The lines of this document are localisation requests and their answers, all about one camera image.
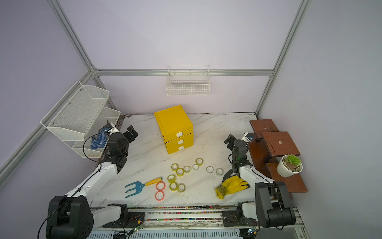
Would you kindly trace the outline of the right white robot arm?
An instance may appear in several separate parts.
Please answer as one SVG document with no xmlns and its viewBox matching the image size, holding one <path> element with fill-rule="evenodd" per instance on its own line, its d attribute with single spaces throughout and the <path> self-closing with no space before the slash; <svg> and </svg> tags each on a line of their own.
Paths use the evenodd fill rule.
<svg viewBox="0 0 382 239">
<path fill-rule="evenodd" d="M 247 159 L 248 144 L 253 140 L 251 133 L 245 133 L 241 139 L 229 134 L 224 144 L 231 151 L 228 161 L 231 169 L 224 175 L 222 183 L 216 187 L 216 196 L 220 199 L 245 189 L 255 190 L 254 202 L 242 202 L 237 206 L 236 223 L 241 218 L 255 221 L 262 228 L 277 228 L 296 223 L 296 216 L 287 186 L 282 181 L 261 173 Z"/>
</svg>

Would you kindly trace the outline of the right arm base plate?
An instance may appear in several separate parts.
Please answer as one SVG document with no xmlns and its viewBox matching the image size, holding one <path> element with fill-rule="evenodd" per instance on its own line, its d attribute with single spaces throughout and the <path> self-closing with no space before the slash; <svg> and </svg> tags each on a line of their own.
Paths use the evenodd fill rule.
<svg viewBox="0 0 382 239">
<path fill-rule="evenodd" d="M 222 219 L 225 227 L 256 226 L 257 220 L 246 218 L 242 209 L 243 203 L 238 203 L 235 210 L 223 211 Z"/>
</svg>

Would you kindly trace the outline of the clear tape roll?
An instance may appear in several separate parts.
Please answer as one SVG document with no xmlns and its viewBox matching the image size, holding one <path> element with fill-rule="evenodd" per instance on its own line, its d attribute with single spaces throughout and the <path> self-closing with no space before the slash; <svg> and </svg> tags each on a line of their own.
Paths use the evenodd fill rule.
<svg viewBox="0 0 382 239">
<path fill-rule="evenodd" d="M 212 174 L 214 172 L 214 168 L 212 166 L 208 166 L 206 168 L 206 172 L 209 173 L 209 174 Z"/>
<path fill-rule="evenodd" d="M 221 168 L 217 168 L 216 171 L 215 171 L 215 173 L 216 173 L 216 175 L 217 175 L 218 177 L 221 177 L 221 176 L 223 176 L 224 171 L 223 171 L 223 169 L 221 169 Z"/>
<path fill-rule="evenodd" d="M 193 169 L 193 171 L 198 171 L 199 170 L 199 166 L 197 164 L 194 164 L 192 166 L 192 169 Z"/>
</svg>

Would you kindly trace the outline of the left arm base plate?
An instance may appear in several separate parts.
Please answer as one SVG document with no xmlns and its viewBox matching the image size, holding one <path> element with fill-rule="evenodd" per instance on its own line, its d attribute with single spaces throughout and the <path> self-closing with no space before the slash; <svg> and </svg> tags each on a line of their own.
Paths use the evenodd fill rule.
<svg viewBox="0 0 382 239">
<path fill-rule="evenodd" d="M 117 220 L 103 225 L 103 228 L 137 228 L 142 225 L 145 219 L 145 212 L 133 212 L 128 209 L 126 204 L 110 204 L 110 206 L 118 206 L 121 213 Z"/>
</svg>

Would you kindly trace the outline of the yellow drawer cabinet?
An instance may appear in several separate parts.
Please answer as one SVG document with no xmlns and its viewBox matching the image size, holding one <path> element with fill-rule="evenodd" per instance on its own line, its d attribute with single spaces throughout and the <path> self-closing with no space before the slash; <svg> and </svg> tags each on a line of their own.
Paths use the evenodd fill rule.
<svg viewBox="0 0 382 239">
<path fill-rule="evenodd" d="M 168 154 L 194 145 L 194 126 L 181 105 L 154 113 Z"/>
</svg>

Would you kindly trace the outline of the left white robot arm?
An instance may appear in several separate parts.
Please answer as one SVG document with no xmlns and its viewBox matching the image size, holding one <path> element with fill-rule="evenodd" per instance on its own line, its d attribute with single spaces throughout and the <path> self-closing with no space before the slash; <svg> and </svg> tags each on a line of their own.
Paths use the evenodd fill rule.
<svg viewBox="0 0 382 239">
<path fill-rule="evenodd" d="M 86 239 L 92 230 L 123 216 L 123 206 L 111 205 L 92 210 L 91 202 L 127 162 L 129 144 L 138 132 L 129 126 L 124 133 L 112 123 L 96 133 L 107 138 L 106 152 L 98 166 L 79 186 L 63 196 L 55 196 L 48 205 L 47 218 L 41 226 L 48 239 Z"/>
</svg>

